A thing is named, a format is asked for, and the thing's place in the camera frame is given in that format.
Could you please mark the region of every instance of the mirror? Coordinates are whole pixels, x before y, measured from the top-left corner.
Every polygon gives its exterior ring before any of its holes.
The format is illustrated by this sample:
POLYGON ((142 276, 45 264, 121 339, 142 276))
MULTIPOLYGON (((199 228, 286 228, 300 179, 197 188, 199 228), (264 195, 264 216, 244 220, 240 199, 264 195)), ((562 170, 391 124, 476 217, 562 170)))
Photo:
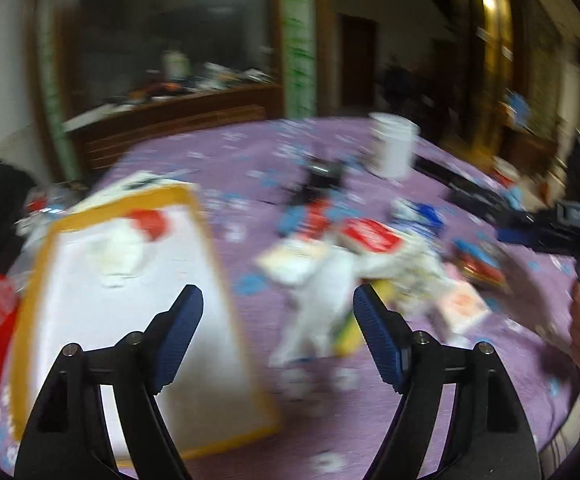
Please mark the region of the mirror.
POLYGON ((268 9, 268 0, 62 0, 74 114, 270 81, 268 9))

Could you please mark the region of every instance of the doorway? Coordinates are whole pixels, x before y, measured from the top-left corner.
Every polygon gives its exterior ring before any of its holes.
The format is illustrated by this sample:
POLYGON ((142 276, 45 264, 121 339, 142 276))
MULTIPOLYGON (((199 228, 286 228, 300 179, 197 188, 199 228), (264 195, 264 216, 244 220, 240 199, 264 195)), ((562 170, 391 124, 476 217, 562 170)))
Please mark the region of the doorway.
POLYGON ((374 106, 377 23, 341 16, 341 105, 374 106))

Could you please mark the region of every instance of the red label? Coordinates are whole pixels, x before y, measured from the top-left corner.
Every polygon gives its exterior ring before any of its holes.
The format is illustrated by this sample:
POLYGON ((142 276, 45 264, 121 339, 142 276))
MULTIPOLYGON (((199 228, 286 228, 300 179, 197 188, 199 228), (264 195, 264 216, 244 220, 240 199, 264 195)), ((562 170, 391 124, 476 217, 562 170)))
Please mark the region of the red label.
POLYGON ((403 241, 382 223, 368 218, 347 221, 342 234, 372 253, 391 253, 403 241))

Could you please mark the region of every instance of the table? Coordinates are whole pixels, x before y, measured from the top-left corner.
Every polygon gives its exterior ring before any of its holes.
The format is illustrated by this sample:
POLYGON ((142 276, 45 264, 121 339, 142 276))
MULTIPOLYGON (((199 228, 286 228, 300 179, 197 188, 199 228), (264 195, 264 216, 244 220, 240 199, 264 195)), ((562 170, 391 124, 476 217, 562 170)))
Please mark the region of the table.
MULTIPOLYGON (((443 201, 444 186, 419 173, 398 184, 367 173, 356 155, 370 141, 364 119, 268 121, 181 134, 144 142, 104 177, 106 186, 139 170, 166 173, 199 184, 199 196, 212 225, 217 252, 232 285, 251 352, 264 386, 274 394, 284 418, 277 435, 249 446, 187 462, 198 480, 235 478, 285 480, 337 478, 359 480, 378 450, 399 402, 381 382, 365 346, 349 358, 298 363, 286 369, 267 366, 291 314, 281 288, 267 282, 254 257, 277 239, 276 222, 283 199, 279 185, 302 179, 306 153, 346 158, 344 206, 354 213, 386 220, 390 200, 403 196, 432 203, 446 219, 444 240, 494 240, 494 229, 443 201)), ((479 183, 495 184, 471 166, 419 140, 416 151, 443 161, 479 183)), ((512 294, 488 297, 493 313, 466 336, 466 345, 485 340, 497 349, 516 387, 538 449, 547 444, 569 413, 578 393, 576 370, 568 356, 546 345, 534 332, 552 322, 567 333, 573 261, 535 254, 526 248, 503 248, 512 294)), ((414 330, 435 334, 424 317, 408 319, 414 330)), ((437 427, 421 473, 436 469, 452 411, 452 386, 446 386, 437 427)), ((17 443, 10 437, 10 392, 0 393, 0 463, 14 468, 17 443)))

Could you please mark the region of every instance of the white cup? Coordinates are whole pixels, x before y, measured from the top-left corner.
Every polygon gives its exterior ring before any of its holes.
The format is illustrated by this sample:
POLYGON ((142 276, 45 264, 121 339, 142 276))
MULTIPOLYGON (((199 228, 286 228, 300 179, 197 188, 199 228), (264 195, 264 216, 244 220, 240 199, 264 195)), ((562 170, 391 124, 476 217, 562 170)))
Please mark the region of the white cup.
POLYGON ((404 117, 373 113, 372 145, 367 163, 370 173, 390 180, 407 178, 419 127, 404 117))

